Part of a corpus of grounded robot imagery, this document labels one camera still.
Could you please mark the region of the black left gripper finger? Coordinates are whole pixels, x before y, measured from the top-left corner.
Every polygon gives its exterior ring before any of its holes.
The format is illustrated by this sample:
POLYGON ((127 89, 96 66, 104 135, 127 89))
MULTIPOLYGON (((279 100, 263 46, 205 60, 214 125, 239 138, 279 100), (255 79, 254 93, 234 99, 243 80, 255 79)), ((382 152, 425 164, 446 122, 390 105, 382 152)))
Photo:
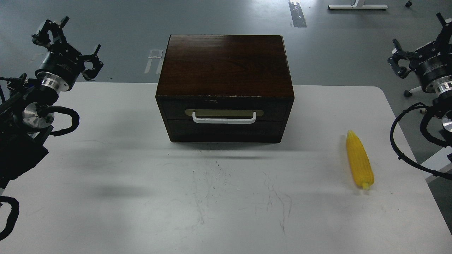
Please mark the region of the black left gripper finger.
POLYGON ((92 64, 91 68, 85 68, 84 71, 81 72, 82 76, 86 81, 91 81, 97 77, 100 70, 103 68, 104 64, 102 61, 100 61, 99 56, 97 55, 100 51, 101 45, 97 45, 95 48, 95 51, 92 54, 89 55, 82 55, 81 61, 83 63, 90 63, 92 64))
POLYGON ((63 32, 63 27, 66 26, 69 19, 66 16, 59 24, 50 20, 44 21, 37 33, 32 35, 32 43, 44 48, 51 48, 55 43, 66 44, 67 40, 63 32))

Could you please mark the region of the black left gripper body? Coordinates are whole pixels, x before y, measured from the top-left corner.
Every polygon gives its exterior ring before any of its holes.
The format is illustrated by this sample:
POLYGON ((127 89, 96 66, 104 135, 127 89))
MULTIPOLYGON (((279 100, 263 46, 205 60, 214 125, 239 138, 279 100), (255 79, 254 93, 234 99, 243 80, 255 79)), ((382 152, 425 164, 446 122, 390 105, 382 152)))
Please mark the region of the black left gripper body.
POLYGON ((55 43, 50 46, 35 76, 43 79, 46 74, 53 74, 64 82, 63 91, 70 91, 82 71, 81 53, 69 43, 55 43))

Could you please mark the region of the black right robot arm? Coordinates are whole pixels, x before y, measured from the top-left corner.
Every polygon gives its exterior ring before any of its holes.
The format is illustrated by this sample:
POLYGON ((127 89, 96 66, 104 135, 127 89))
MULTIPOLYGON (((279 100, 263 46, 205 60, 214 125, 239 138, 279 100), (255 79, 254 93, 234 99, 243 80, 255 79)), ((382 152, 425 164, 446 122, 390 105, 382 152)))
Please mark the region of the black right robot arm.
POLYGON ((451 147, 451 110, 452 110, 452 55, 451 55, 451 19, 444 19, 437 13, 442 30, 434 41, 416 49, 414 52, 402 50, 397 39, 393 40, 394 50, 388 63, 394 73, 405 79, 411 72, 416 74, 420 89, 425 93, 434 93, 436 98, 428 106, 418 102, 402 111, 391 125, 389 141, 398 159, 435 177, 451 180, 451 174, 439 172, 418 164, 408 158, 394 141, 394 129, 398 122, 410 111, 419 109, 423 113, 419 129, 423 137, 440 147, 451 147))

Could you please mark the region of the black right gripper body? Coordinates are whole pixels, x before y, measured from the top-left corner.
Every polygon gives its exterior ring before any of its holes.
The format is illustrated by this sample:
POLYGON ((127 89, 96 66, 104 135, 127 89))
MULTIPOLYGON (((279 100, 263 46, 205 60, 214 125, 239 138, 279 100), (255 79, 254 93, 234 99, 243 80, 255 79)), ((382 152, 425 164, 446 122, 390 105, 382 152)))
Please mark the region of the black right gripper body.
POLYGON ((414 73, 423 92, 435 93, 434 85, 438 79, 451 76, 451 44, 442 50, 436 42, 430 42, 415 50, 418 58, 414 60, 414 73))

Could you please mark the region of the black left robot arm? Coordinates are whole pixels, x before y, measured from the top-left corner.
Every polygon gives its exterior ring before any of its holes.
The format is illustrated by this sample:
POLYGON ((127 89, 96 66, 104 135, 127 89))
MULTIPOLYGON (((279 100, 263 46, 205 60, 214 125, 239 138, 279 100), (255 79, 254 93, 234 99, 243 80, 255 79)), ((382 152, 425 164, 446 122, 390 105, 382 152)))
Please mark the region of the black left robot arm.
POLYGON ((97 53, 83 55, 70 45, 63 28, 69 21, 46 20, 32 35, 32 43, 47 49, 35 71, 35 78, 26 73, 16 78, 1 77, 7 82, 10 97, 1 94, 0 121, 0 183, 1 192, 11 180, 34 168, 49 152, 47 138, 74 132, 80 121, 72 108, 55 106, 61 92, 70 91, 77 78, 94 80, 103 68, 97 53))

